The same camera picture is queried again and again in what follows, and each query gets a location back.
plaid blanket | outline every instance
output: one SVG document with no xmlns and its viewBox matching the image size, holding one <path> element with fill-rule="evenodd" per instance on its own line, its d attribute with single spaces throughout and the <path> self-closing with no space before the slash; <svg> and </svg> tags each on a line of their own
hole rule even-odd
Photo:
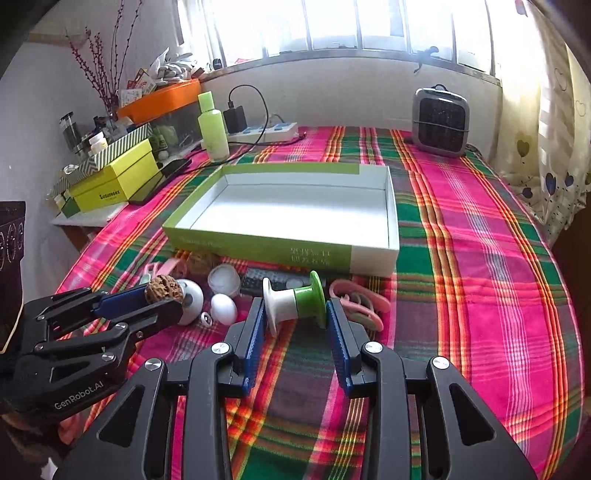
<svg viewBox="0 0 591 480">
<path fill-rule="evenodd" d="M 519 201 L 477 156 L 442 158 L 404 142 L 408 134 L 372 128 L 309 128 L 291 146 L 255 149 L 240 160 L 362 162 L 388 165 L 400 227 L 397 273 L 354 277 L 392 301 L 375 339 L 402 356 L 448 357 L 547 479 L 579 434 L 583 367 L 566 288 L 547 245 Z M 195 155 L 193 165 L 206 161 Z M 144 207 L 127 207 L 88 246 L 60 291 L 134 286 L 145 264 L 175 252 L 164 220 L 212 171 L 180 177 Z M 244 272 L 245 261 L 231 261 Z M 248 305 L 239 305 L 244 319 Z M 97 320 L 92 333 L 104 327 Z M 129 365 L 152 356 L 191 358 L 223 339 L 216 325 L 171 327 L 147 339 Z M 92 421 L 105 400 L 92 408 Z M 180 478 L 184 400 L 178 407 L 173 478 Z M 349 479 L 361 471 L 368 402 L 338 387 L 326 332 L 286 322 L 267 338 L 257 384 L 226 402 L 235 479 Z M 413 435 L 413 477 L 420 477 Z"/>
</svg>

blue gripper pad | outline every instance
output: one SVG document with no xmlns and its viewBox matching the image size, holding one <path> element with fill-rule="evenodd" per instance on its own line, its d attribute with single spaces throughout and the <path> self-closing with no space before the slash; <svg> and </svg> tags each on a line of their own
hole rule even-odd
<svg viewBox="0 0 591 480">
<path fill-rule="evenodd" d="M 254 327 L 246 356 L 244 359 L 244 383 L 242 384 L 242 391 L 244 396 L 247 396 L 251 388 L 254 387 L 256 381 L 256 372 L 258 364 L 261 360 L 262 345 L 265 342 L 265 328 L 267 326 L 267 317 L 265 315 L 264 303 L 259 308 L 256 315 Z"/>
<path fill-rule="evenodd" d="M 114 320 L 128 313 L 148 306 L 145 296 L 145 285 L 103 297 L 99 306 L 94 309 L 96 318 Z"/>
<path fill-rule="evenodd" d="M 350 356 L 345 346 L 343 332 L 332 301 L 326 302 L 326 319 L 330 339 L 330 350 L 335 362 L 336 376 L 339 379 L 340 387 L 347 396 L 351 393 L 353 383 L 351 381 Z"/>
</svg>

striped box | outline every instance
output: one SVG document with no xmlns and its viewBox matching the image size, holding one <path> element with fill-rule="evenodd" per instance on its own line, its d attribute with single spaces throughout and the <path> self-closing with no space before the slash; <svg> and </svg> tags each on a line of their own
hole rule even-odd
<svg viewBox="0 0 591 480">
<path fill-rule="evenodd" d="M 60 179 L 54 184 L 50 196 L 56 197 L 62 194 L 68 188 L 76 185 L 79 181 L 90 177 L 92 174 L 101 171 L 114 159 L 120 157 L 130 148 L 145 140 L 152 135 L 152 127 L 150 124 L 142 125 L 124 137 L 121 137 L 116 142 L 109 145 L 103 151 L 80 162 L 76 166 L 70 166 L 68 173 L 60 170 Z"/>
</svg>

small white bottle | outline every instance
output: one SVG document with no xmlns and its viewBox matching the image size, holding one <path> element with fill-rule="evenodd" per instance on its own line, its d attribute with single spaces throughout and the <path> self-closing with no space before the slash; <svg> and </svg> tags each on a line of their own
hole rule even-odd
<svg viewBox="0 0 591 480">
<path fill-rule="evenodd" d="M 104 150 L 108 146 L 109 144 L 107 143 L 107 140 L 103 132 L 97 133 L 94 137 L 90 139 L 90 149 L 92 150 L 92 153 L 94 155 Z"/>
</svg>

window sill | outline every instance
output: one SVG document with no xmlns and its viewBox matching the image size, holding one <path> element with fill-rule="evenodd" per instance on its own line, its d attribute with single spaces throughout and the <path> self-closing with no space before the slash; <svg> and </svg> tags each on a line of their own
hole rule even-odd
<svg viewBox="0 0 591 480">
<path fill-rule="evenodd" d="M 365 58 L 365 59 L 388 59 L 388 60 L 401 60 L 409 61 L 418 64 L 418 55 L 409 54 L 405 51 L 388 51 L 388 50 L 360 50 L 357 48 L 333 48 L 327 50 L 312 50 L 312 51 L 295 51 L 289 53 L 281 53 L 273 57 L 267 57 L 264 59 L 251 60 L 230 67 L 225 67 L 220 70 L 215 70 L 210 73 L 205 73 L 200 77 L 201 83 L 208 82 L 215 78 L 221 77 L 235 72 L 242 72 L 265 65 L 273 65 L 276 63 L 284 63 L 287 61 L 299 61 L 299 60 L 310 60 L 310 59 L 340 59 L 340 58 Z M 464 65 L 453 63 L 447 60 L 431 57 L 424 62 L 425 65 L 431 65 L 446 70 L 452 70 L 453 72 L 462 73 L 471 77 L 478 78 L 484 82 L 492 83 L 493 85 L 501 86 L 501 81 L 492 75 L 481 72 Z"/>
</svg>

